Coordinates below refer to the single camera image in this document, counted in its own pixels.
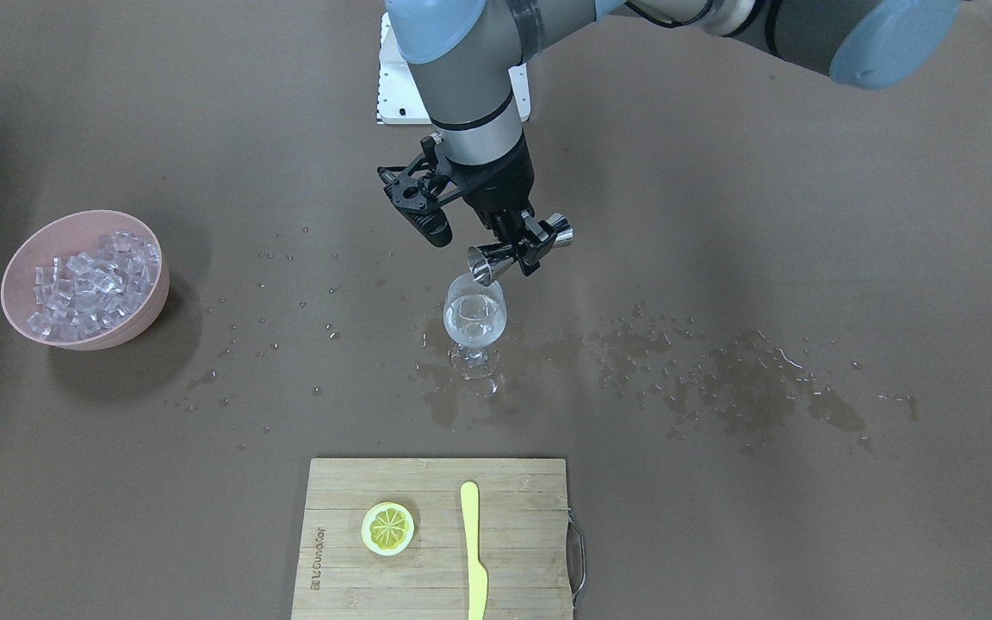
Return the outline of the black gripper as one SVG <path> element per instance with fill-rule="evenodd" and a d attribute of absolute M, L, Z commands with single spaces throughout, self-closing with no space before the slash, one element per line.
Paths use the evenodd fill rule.
<path fill-rule="evenodd" d="M 460 172 L 465 180 L 463 200 L 493 232 L 499 249 L 518 257 L 521 274 L 534 274 L 556 244 L 559 213 L 544 220 L 535 217 L 529 201 L 535 173 L 526 137 L 503 157 L 489 164 L 462 164 Z"/>

